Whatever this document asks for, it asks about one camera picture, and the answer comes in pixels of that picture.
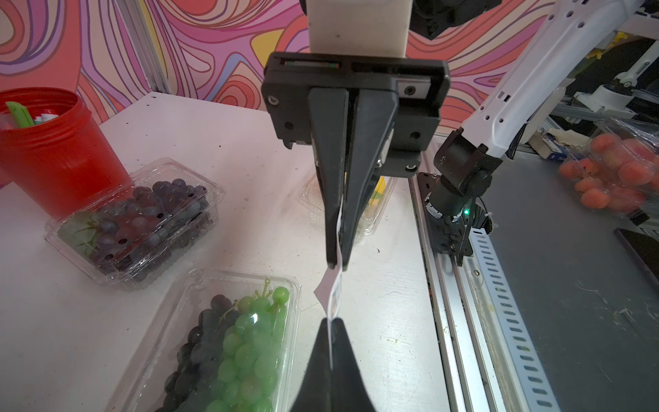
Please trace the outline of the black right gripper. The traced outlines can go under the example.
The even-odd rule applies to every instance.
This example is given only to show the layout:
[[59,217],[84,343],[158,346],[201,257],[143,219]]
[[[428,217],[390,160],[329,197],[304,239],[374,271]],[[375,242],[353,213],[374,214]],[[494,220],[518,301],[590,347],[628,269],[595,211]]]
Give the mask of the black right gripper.
[[[448,66],[440,60],[271,53],[262,95],[286,148],[312,142],[329,267],[348,268],[379,174],[408,178],[416,173],[450,86]],[[370,90],[385,88],[393,91]],[[346,172],[349,95],[359,90]]]

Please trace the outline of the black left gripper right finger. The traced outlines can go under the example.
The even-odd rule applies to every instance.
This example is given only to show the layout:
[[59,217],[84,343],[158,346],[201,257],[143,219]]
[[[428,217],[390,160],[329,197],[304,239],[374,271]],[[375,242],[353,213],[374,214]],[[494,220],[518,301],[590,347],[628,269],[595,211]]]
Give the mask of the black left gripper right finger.
[[331,410],[375,412],[342,319],[331,323]]

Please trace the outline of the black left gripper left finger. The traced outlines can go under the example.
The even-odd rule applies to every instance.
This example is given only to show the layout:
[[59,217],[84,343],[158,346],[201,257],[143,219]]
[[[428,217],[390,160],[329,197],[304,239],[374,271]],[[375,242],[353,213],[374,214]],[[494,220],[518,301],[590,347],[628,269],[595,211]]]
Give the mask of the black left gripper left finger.
[[332,361],[331,322],[323,319],[291,411],[327,412],[332,410]]

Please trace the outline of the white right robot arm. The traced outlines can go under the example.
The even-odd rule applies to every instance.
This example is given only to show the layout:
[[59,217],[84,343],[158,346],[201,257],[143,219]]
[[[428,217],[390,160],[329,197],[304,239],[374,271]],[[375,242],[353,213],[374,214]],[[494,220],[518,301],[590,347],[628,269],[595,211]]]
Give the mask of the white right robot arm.
[[[411,177],[440,120],[451,79],[439,60],[406,58],[420,23],[485,1],[305,1],[308,53],[272,53],[262,94],[285,147],[312,147],[324,202],[326,260],[346,269],[357,224],[381,176]],[[431,204],[447,234],[491,185],[518,132],[581,58],[643,8],[640,1],[558,1],[496,89],[440,147]]]

